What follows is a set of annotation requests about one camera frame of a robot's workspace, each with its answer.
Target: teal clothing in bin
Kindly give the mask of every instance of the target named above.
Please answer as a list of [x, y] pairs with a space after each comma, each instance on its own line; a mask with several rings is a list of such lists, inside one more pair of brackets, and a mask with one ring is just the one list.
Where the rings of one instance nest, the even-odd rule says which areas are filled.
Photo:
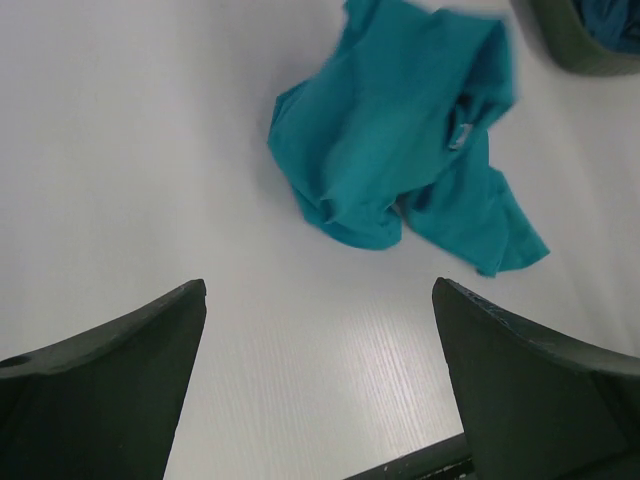
[[269, 146], [305, 219], [354, 247], [417, 233], [483, 275], [548, 250], [503, 175], [487, 128], [512, 105], [500, 20], [401, 0], [349, 0], [335, 53], [276, 101]]

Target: teal fabric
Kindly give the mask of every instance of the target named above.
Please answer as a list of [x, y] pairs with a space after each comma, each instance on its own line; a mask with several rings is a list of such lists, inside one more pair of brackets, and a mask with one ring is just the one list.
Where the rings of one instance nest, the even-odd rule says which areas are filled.
[[487, 128], [513, 104], [504, 24], [401, 0], [349, 0], [334, 54], [276, 101], [269, 146], [305, 219], [354, 247], [417, 233], [483, 275], [548, 250], [503, 175]]
[[602, 46], [640, 55], [640, 0], [573, 0], [587, 31]]

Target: laundry basket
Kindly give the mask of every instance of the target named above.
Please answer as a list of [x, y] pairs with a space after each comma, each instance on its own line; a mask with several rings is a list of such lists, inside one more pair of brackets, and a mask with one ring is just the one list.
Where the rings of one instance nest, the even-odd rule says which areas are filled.
[[562, 68], [593, 76], [640, 72], [640, 55], [603, 47], [582, 24], [572, 0], [530, 0], [552, 57]]

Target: white table surface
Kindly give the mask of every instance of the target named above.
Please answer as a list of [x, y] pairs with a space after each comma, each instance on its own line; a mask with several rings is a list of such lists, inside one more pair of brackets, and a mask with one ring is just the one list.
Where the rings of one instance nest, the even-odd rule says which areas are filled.
[[466, 3], [513, 20], [521, 100], [491, 161], [552, 250], [496, 279], [408, 230], [367, 252], [301, 219], [265, 138], [340, 0], [0, 2], [0, 358], [202, 277], [166, 478], [306, 480], [461, 431], [438, 276], [640, 354], [640, 77], [565, 74], [507, 0]]

